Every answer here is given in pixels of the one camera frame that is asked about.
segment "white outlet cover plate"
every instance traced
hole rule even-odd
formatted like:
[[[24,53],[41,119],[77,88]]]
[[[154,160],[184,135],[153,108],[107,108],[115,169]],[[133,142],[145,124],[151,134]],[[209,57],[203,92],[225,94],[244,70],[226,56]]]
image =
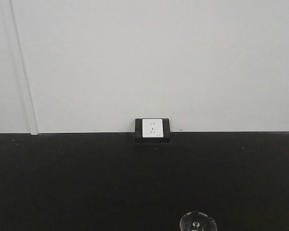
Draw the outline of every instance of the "white outlet cover plate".
[[[143,119],[143,138],[163,138],[162,119]]]

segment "glass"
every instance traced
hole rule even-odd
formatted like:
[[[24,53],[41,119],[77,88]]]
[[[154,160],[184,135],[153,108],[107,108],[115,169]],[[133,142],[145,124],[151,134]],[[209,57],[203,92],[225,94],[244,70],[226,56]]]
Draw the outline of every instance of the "glass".
[[[217,231],[215,221],[200,212],[189,212],[180,220],[181,231]]]

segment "dark floor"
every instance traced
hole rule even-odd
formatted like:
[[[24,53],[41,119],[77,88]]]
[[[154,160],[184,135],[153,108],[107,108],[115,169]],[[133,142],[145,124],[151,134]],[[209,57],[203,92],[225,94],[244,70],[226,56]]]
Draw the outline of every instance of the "dark floor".
[[[0,134],[0,231],[289,231],[289,133]]]

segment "white wall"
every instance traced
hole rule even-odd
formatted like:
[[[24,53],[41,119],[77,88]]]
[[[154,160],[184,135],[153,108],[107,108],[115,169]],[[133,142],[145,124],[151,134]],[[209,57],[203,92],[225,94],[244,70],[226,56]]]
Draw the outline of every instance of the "white wall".
[[[0,2],[0,133],[27,133],[30,129],[12,55],[15,38],[9,33],[11,18],[4,13],[8,6],[4,0]]]
[[[40,132],[289,130],[289,0],[12,0]]]

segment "black outlet box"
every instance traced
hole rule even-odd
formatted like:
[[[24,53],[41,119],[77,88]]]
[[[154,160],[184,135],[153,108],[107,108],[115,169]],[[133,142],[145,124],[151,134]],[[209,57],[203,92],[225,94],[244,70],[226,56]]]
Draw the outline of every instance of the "black outlet box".
[[[144,138],[143,137],[143,119],[135,119],[135,143],[170,143],[170,125],[169,119],[163,120],[163,137]]]

